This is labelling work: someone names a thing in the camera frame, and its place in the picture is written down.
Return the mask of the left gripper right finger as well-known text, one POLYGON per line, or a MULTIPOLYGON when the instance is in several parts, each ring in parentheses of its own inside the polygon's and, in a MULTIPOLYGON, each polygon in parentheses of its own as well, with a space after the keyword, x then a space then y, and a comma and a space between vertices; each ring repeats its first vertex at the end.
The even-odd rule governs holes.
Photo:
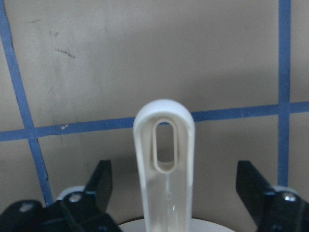
POLYGON ((238 162, 236 191, 258 232, 309 230, 309 203, 291 188, 270 185, 250 161, 238 162))

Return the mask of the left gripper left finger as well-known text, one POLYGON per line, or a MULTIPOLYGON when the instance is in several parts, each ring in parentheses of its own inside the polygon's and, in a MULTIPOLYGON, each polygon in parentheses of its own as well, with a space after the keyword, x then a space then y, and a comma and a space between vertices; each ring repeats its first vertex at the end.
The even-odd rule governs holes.
POLYGON ((9 205, 0 215, 2 232, 119 232, 106 212, 112 194, 112 164, 101 160, 81 191, 44 207, 37 200, 9 205))

